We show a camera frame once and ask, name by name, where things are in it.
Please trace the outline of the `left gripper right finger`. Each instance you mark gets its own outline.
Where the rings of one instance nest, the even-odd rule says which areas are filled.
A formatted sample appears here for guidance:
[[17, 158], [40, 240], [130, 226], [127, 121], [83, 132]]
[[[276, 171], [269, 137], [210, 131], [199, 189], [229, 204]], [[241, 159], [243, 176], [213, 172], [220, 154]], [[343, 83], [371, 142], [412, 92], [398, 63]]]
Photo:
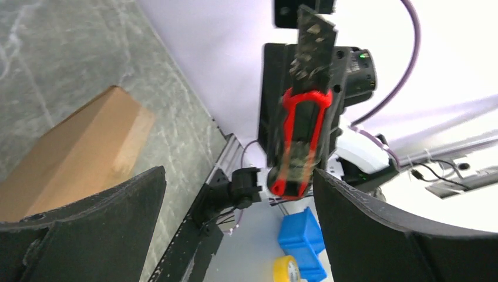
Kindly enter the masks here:
[[408, 213], [314, 171], [335, 281], [496, 281], [497, 234]]

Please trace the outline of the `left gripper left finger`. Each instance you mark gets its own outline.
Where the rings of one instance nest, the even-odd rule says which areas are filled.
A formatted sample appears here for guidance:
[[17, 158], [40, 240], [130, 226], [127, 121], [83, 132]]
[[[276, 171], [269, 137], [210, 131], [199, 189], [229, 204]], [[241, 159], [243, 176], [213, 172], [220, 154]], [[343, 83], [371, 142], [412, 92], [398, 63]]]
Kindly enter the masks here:
[[2, 281], [139, 281], [166, 189], [153, 167], [72, 204], [1, 223]]

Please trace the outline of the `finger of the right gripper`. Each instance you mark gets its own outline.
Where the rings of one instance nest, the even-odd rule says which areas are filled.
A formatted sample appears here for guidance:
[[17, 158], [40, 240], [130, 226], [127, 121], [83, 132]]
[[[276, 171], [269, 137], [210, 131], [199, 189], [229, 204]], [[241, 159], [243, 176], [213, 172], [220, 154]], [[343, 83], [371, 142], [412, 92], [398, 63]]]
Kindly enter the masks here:
[[306, 5], [298, 8], [298, 42], [291, 63], [292, 93], [325, 91], [337, 31], [335, 25]]

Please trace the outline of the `red black utility knife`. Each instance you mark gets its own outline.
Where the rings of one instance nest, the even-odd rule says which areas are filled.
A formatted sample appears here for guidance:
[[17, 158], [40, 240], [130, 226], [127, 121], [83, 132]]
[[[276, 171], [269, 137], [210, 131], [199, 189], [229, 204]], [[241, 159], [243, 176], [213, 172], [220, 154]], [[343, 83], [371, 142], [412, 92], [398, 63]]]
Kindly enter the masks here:
[[334, 113], [331, 90], [285, 91], [273, 140], [274, 162], [267, 186], [283, 199], [299, 199], [309, 190], [313, 170], [322, 162]]

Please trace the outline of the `brown cardboard express box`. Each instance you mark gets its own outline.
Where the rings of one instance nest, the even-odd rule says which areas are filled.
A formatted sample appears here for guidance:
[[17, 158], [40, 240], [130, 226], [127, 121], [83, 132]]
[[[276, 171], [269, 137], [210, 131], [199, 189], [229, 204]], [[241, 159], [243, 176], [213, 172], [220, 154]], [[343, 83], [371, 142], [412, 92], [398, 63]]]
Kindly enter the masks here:
[[154, 121], [123, 88], [109, 87], [45, 133], [1, 183], [1, 220], [19, 221], [129, 179]]

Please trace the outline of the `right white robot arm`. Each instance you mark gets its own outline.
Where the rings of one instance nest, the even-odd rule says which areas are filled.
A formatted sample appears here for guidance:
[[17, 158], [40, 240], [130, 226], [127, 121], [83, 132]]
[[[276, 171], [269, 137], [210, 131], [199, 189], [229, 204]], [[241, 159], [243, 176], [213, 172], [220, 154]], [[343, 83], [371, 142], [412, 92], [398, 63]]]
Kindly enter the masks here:
[[371, 54], [336, 46], [334, 24], [304, 4], [297, 9], [297, 30], [297, 43], [283, 51], [284, 88], [268, 129], [267, 187], [286, 199], [304, 197], [314, 170], [337, 161], [347, 183], [370, 191], [397, 174], [397, 160], [387, 144], [341, 115], [376, 88]]

